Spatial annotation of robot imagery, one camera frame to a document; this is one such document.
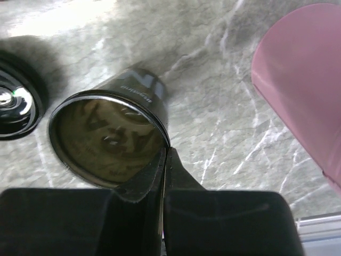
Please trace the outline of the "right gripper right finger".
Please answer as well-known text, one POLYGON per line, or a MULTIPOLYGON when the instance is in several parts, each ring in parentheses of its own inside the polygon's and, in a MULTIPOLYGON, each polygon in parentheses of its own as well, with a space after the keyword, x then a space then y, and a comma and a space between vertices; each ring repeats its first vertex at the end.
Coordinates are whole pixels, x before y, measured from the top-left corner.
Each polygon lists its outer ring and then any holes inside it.
POLYGON ((165 164, 168 255, 303 255, 291 210, 273 191, 207 190, 174 148, 165 164))

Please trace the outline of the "black plastic lid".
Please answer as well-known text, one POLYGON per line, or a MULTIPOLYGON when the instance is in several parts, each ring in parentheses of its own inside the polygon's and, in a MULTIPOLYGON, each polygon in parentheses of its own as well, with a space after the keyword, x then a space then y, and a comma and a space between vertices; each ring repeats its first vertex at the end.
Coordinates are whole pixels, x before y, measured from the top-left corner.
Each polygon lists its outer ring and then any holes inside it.
POLYGON ((23 58, 1 50, 1 140, 29 135, 48 109, 41 75, 23 58))

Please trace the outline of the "dark translucent cup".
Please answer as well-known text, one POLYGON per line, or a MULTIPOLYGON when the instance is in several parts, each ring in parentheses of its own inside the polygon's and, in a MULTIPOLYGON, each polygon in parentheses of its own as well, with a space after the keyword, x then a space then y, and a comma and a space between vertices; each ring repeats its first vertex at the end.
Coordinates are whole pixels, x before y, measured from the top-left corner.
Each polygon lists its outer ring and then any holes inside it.
POLYGON ((171 145, 168 93, 143 68, 129 68, 73 94, 52 112, 51 146, 72 173, 103 188, 124 184, 171 145))

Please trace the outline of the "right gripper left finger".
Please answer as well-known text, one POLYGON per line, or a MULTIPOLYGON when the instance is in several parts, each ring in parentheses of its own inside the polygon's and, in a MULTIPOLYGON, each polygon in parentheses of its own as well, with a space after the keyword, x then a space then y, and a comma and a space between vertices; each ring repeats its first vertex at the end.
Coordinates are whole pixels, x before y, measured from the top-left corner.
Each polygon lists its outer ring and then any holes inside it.
POLYGON ((1 255, 160 255, 166 149, 114 189, 1 193, 1 255))

